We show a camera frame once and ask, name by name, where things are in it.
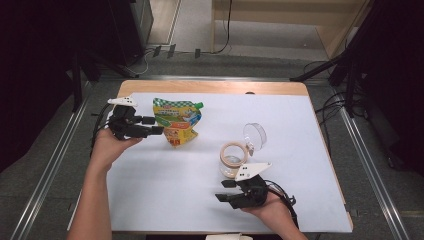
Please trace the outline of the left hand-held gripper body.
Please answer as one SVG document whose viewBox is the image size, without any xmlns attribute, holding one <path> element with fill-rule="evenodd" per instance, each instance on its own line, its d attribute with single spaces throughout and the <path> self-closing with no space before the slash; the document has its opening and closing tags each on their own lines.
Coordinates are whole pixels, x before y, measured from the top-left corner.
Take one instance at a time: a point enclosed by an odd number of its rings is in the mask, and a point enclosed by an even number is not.
<svg viewBox="0 0 424 240">
<path fill-rule="evenodd" d="M 131 97 L 109 99 L 108 104 L 113 105 L 112 115 L 108 118 L 107 125 L 116 138 L 146 138 L 146 127 L 140 126 L 142 116 L 136 116 L 138 104 Z"/>
</svg>

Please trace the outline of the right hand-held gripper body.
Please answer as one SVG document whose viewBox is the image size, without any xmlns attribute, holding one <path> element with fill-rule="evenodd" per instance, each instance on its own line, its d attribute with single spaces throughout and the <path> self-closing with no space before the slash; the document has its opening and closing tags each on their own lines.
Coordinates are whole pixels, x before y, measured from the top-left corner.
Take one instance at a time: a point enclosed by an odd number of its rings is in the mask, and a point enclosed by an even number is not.
<svg viewBox="0 0 424 240">
<path fill-rule="evenodd" d="M 238 186 L 242 193 L 229 197 L 233 209 L 258 207 L 265 203 L 268 187 L 260 174 L 271 166 L 271 163 L 249 163 L 239 168 L 231 187 Z"/>
</svg>

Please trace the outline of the clear glass jar beige rim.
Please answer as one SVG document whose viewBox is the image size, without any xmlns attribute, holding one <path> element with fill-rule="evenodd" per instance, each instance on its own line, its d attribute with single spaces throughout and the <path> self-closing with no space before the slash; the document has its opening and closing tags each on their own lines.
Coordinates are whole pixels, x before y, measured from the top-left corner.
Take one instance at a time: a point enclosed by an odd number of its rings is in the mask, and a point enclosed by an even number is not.
<svg viewBox="0 0 424 240">
<path fill-rule="evenodd" d="M 242 142 L 228 142 L 220 150 L 220 171 L 230 179 L 234 179 L 238 169 L 260 151 L 267 142 L 267 134 L 259 123 L 247 123 L 243 128 Z"/>
</svg>

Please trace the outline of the yellow green refill pouch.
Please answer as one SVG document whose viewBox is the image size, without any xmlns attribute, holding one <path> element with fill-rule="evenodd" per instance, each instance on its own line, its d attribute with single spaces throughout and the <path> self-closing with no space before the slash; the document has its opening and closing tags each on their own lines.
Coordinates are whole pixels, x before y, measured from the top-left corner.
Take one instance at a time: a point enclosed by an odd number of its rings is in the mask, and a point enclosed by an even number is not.
<svg viewBox="0 0 424 240">
<path fill-rule="evenodd" d="M 164 128 L 164 135 L 172 147 L 186 144 L 198 136 L 194 126 L 202 118 L 203 107 L 202 102 L 153 99 L 156 122 Z"/>
</svg>

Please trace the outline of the person's left hand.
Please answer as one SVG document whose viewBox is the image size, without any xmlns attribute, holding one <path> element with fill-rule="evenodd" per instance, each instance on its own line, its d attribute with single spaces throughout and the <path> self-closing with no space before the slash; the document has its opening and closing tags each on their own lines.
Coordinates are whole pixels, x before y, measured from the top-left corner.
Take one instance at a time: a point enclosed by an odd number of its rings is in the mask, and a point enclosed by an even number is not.
<svg viewBox="0 0 424 240">
<path fill-rule="evenodd" d="M 90 157 L 89 169 L 107 172 L 118 157 L 128 148 L 140 143 L 141 138 L 118 140 L 110 129 L 100 130 Z"/>
</svg>

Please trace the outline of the person's right hand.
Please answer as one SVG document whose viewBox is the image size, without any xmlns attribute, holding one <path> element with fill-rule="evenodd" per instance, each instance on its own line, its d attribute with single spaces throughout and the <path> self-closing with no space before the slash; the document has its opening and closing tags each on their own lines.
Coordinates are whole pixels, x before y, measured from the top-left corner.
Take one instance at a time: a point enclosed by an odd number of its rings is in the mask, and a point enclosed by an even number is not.
<svg viewBox="0 0 424 240">
<path fill-rule="evenodd" d="M 265 203 L 260 207 L 242 208 L 260 219 L 270 230 L 277 232 L 294 224 L 290 211 L 279 196 L 269 193 Z"/>
</svg>

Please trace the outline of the black metal stand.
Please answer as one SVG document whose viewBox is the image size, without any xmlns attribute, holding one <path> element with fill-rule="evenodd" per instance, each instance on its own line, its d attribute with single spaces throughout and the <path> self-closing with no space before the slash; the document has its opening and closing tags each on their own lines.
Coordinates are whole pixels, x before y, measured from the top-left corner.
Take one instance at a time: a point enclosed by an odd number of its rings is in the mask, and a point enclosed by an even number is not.
<svg viewBox="0 0 424 240">
<path fill-rule="evenodd" d="M 131 74 L 128 70 L 120 68 L 117 64 L 101 57 L 94 51 L 87 49 L 78 49 L 74 51 L 72 56 L 72 93 L 73 93 L 73 112 L 76 112 L 82 105 L 82 81 L 81 72 L 84 72 L 89 81 L 98 81 L 101 74 L 96 63 L 105 65 L 110 70 L 126 78 L 134 78 L 135 74 Z"/>
<path fill-rule="evenodd" d="M 344 95 L 345 109 L 349 116 L 353 117 L 354 88 L 356 81 L 359 79 L 359 66 L 362 58 L 365 56 L 366 45 L 373 38 L 375 21 L 381 12 L 380 6 L 381 0 L 374 0 L 371 9 L 365 16 L 356 34 L 342 53 L 300 76 L 290 78 L 290 81 L 304 82 L 318 73 L 333 67 L 328 81 L 331 86 L 339 86 L 343 79 L 347 79 L 347 88 Z"/>
</svg>

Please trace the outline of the black cabinet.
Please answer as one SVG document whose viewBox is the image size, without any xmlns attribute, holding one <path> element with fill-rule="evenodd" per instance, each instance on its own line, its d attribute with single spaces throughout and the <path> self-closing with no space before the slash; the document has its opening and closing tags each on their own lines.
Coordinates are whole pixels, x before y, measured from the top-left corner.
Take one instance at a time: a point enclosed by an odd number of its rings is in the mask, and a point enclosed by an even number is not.
<svg viewBox="0 0 424 240">
<path fill-rule="evenodd" d="M 108 0 L 118 39 L 121 65 L 131 65 L 142 57 L 154 22 L 150 0 Z"/>
</svg>

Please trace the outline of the light wooden shelf unit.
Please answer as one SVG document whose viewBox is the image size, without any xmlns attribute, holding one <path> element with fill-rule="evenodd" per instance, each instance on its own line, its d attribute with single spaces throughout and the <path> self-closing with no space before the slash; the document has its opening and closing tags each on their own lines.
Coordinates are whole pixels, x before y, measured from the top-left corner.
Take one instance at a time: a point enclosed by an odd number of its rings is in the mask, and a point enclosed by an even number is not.
<svg viewBox="0 0 424 240">
<path fill-rule="evenodd" d="M 342 52 L 342 45 L 362 18 L 370 0 L 211 0 L 211 49 L 215 22 L 312 25 L 329 59 Z"/>
</svg>

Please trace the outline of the metal floor rail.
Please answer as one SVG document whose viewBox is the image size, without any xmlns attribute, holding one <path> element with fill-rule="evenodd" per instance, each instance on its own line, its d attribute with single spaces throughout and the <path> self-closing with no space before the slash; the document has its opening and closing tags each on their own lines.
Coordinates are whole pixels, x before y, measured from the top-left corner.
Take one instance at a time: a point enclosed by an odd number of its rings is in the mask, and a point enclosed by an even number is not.
<svg viewBox="0 0 424 240">
<path fill-rule="evenodd" d="M 402 217 L 392 200 L 381 175 L 374 164 L 373 158 L 364 142 L 361 132 L 353 117 L 346 110 L 341 110 L 345 127 L 352 139 L 364 171 L 368 177 L 383 216 L 394 240 L 411 240 L 403 223 Z"/>
<path fill-rule="evenodd" d="M 71 114 L 70 119 L 68 120 L 67 125 L 35 187 L 35 190 L 25 205 L 24 211 L 14 229 L 14 232 L 12 233 L 12 236 L 10 237 L 10 240 L 26 240 L 58 172 L 73 135 L 75 134 L 75 131 L 82 119 L 90 95 L 90 90 L 85 91 L 83 93 L 81 105 Z"/>
</svg>

